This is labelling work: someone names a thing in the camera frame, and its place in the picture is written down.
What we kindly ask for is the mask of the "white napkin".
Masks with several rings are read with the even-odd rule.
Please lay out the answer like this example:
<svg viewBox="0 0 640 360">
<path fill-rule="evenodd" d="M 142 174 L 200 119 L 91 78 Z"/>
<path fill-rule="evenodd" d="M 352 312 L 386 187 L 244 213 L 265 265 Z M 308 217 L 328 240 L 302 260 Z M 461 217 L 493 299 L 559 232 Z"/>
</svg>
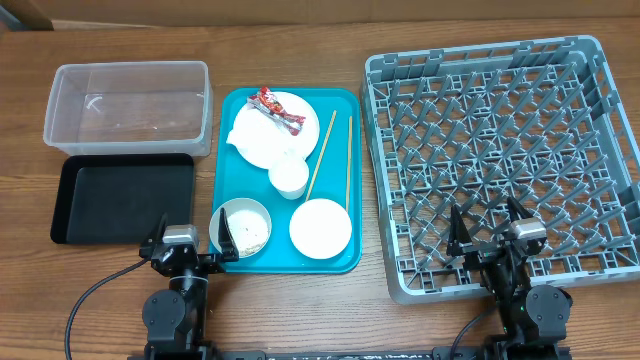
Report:
<svg viewBox="0 0 640 360">
<path fill-rule="evenodd" d="M 236 115 L 226 143 L 251 165 L 269 169 L 294 148 L 293 136 L 255 107 L 245 104 Z"/>
</svg>

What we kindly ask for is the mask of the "rice pile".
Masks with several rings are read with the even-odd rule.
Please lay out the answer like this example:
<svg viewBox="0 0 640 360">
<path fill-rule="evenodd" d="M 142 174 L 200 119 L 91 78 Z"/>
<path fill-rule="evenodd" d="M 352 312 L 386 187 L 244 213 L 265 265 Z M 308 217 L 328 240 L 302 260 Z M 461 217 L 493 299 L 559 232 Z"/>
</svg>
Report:
<svg viewBox="0 0 640 360">
<path fill-rule="evenodd" d="M 270 230 L 265 218 L 251 210 L 240 210 L 227 217 L 229 230 L 239 256 L 257 253 L 267 242 Z"/>
</svg>

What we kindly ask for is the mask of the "wooden chopstick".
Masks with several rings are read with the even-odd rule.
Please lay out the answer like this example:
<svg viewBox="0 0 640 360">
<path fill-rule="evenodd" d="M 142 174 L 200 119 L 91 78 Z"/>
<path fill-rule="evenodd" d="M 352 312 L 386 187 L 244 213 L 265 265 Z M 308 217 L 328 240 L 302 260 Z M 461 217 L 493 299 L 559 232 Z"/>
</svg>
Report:
<svg viewBox="0 0 640 360">
<path fill-rule="evenodd" d="M 345 193 L 345 210 L 346 210 L 347 214 L 349 213 L 349 208 L 350 208 L 352 140 L 353 140 L 353 117 L 350 116 L 349 117 L 349 122 L 348 122 L 346 193 Z"/>
<path fill-rule="evenodd" d="M 307 191 L 307 194 L 306 194 L 306 197 L 305 197 L 305 202 L 308 201 L 310 199 L 310 197 L 311 197 L 311 194 L 312 194 L 312 191 L 313 191 L 313 188 L 314 188 L 314 185 L 316 183 L 316 179 L 317 179 L 317 176 L 318 176 L 318 173 L 319 173 L 319 169 L 320 169 L 323 157 L 324 157 L 324 153 L 325 153 L 325 150 L 326 150 L 326 147 L 327 147 L 327 144 L 328 144 L 331 132 L 332 132 L 332 128 L 333 128 L 336 116 L 337 116 L 337 110 L 334 110 L 333 113 L 332 113 L 330 122 L 329 122 L 329 126 L 327 128 L 326 133 L 325 133 L 325 137 L 324 137 L 324 140 L 323 140 L 323 143 L 322 143 L 322 147 L 321 147 L 321 150 L 320 150 L 320 154 L 318 156 L 318 159 L 317 159 L 317 162 L 316 162 L 316 165 L 315 165 L 312 177 L 311 177 L 310 184 L 308 186 L 308 191 Z"/>
</svg>

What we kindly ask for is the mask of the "white cup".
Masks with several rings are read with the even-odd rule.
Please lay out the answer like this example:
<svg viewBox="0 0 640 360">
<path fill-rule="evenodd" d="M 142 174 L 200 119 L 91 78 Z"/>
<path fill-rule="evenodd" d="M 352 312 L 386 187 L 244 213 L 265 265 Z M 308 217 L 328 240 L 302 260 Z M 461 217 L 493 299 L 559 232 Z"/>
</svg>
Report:
<svg viewBox="0 0 640 360">
<path fill-rule="evenodd" d="M 268 170 L 271 185 L 288 200 L 304 194 L 309 174 L 307 163 L 297 156 L 284 156 Z"/>
</svg>

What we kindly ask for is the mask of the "white pink-rimmed bowl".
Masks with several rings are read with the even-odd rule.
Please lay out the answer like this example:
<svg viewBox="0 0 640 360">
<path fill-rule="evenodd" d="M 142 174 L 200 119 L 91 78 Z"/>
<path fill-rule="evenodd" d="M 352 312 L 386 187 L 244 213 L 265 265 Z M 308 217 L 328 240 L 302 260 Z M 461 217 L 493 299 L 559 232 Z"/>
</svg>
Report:
<svg viewBox="0 0 640 360">
<path fill-rule="evenodd" d="M 293 213 L 289 235 L 304 256 L 325 260 L 339 255 L 349 244 L 352 223 L 347 211 L 329 199 L 304 202 Z"/>
</svg>

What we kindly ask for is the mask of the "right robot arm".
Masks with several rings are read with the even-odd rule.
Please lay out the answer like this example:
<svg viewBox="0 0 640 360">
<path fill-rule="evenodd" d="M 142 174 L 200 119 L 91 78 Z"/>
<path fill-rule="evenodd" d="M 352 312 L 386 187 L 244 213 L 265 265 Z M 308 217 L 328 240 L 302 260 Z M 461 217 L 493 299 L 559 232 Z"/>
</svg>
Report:
<svg viewBox="0 0 640 360">
<path fill-rule="evenodd" d="M 451 207 L 447 254 L 463 257 L 465 270 L 480 273 L 481 285 L 493 295 L 495 306 L 465 325 L 449 357 L 457 356 L 459 343 L 469 329 L 498 312 L 503 333 L 487 337 L 475 351 L 476 359 L 569 359 L 570 350 L 560 348 L 558 342 L 567 336 L 573 299 L 555 286 L 533 286 L 526 270 L 528 258 L 539 254 L 546 244 L 547 230 L 515 198 L 507 199 L 507 208 L 510 223 L 501 237 L 475 244 L 459 207 Z"/>
</svg>

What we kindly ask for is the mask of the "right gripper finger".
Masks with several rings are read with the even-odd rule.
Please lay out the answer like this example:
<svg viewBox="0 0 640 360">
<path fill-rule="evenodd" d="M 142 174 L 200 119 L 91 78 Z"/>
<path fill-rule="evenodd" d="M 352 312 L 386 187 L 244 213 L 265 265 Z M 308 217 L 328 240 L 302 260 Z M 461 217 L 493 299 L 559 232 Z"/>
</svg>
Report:
<svg viewBox="0 0 640 360">
<path fill-rule="evenodd" d="M 450 230 L 449 230 L 448 244 L 449 245 L 467 245 L 471 243 L 472 243 L 472 239 L 464 223 L 459 207 L 457 205 L 452 205 L 451 214 L 450 214 Z"/>
<path fill-rule="evenodd" d="M 511 222 L 532 218 L 533 215 L 514 197 L 507 198 L 507 209 Z"/>
</svg>

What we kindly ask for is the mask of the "red snack wrapper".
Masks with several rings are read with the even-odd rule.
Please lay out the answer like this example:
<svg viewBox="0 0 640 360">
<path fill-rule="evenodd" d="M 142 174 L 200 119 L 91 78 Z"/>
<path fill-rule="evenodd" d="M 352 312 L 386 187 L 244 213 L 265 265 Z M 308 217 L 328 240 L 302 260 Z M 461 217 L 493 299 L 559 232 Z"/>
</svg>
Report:
<svg viewBox="0 0 640 360">
<path fill-rule="evenodd" d="M 247 103 L 293 136 L 301 132 L 306 120 L 304 116 L 287 112 L 275 93 L 268 87 L 261 87 L 255 94 L 248 96 Z"/>
</svg>

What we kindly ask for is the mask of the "large white plate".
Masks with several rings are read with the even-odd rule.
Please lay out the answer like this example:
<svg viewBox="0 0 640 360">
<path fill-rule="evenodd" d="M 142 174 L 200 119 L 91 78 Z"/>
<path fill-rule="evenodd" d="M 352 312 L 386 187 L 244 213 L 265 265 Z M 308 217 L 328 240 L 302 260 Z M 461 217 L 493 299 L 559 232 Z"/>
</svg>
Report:
<svg viewBox="0 0 640 360">
<path fill-rule="evenodd" d="M 287 112 L 306 118 L 301 132 L 297 136 L 292 135 L 293 150 L 285 155 L 298 155 L 307 159 L 318 143 L 320 134 L 318 116 L 310 103 L 298 95 L 283 91 L 276 91 L 275 95 Z"/>
</svg>

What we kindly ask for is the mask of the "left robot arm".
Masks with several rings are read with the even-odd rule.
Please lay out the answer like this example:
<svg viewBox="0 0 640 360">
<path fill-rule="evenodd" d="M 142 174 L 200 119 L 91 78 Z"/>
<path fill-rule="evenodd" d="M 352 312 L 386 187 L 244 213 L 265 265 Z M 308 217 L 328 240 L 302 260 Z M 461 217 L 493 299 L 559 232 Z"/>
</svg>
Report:
<svg viewBox="0 0 640 360">
<path fill-rule="evenodd" d="M 142 319 L 147 328 L 146 359 L 203 359 L 223 357 L 205 339 L 208 276 L 223 273 L 223 265 L 239 260 L 227 215 L 218 220 L 221 251 L 198 252 L 199 238 L 193 225 L 159 224 L 141 243 L 139 255 L 169 279 L 169 287 L 153 293 L 144 303 Z"/>
</svg>

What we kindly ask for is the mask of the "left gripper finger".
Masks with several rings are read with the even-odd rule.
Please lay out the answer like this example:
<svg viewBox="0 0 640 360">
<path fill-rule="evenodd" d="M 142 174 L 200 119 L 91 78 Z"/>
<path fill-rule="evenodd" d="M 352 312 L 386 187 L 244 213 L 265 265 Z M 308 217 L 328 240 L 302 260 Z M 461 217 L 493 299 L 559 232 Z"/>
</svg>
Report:
<svg viewBox="0 0 640 360">
<path fill-rule="evenodd" d="M 221 207 L 219 212 L 219 220 L 218 220 L 218 244 L 220 246 L 220 253 L 223 256 L 238 256 L 239 251 L 235 242 L 233 240 L 233 236 L 231 234 L 231 230 L 228 223 L 227 212 Z"/>
<path fill-rule="evenodd" d="M 142 246 L 147 246 L 153 243 L 161 242 L 164 232 L 167 227 L 167 214 L 163 213 L 157 224 L 152 228 L 149 235 L 142 241 Z"/>
</svg>

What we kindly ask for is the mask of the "grey bowl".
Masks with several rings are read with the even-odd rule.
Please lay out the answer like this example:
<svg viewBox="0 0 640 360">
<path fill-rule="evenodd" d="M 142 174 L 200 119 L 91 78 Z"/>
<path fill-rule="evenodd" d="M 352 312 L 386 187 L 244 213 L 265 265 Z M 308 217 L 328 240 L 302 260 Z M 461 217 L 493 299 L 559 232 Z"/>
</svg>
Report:
<svg viewBox="0 0 640 360">
<path fill-rule="evenodd" d="M 218 252 L 220 252 L 220 246 L 218 244 L 218 220 L 219 220 L 219 212 L 220 212 L 220 208 L 221 207 L 223 207 L 226 210 L 227 217 L 229 215 L 233 214 L 234 212 L 237 212 L 237 211 L 240 211 L 240 210 L 251 210 L 251 211 L 255 211 L 255 212 L 261 214 L 265 218 L 265 220 L 268 222 L 270 235 L 271 235 L 271 230 L 272 230 L 271 217 L 270 217 L 268 211 L 266 210 L 266 208 L 261 203 L 259 203 L 258 201 L 250 199 L 250 198 L 235 198 L 235 199 L 232 199 L 232 200 L 229 200 L 229 201 L 223 203 L 214 212 L 214 214 L 212 215 L 211 220 L 210 220 L 210 224 L 209 224 L 210 241 L 211 241 L 211 244 L 214 246 L 214 248 Z"/>
</svg>

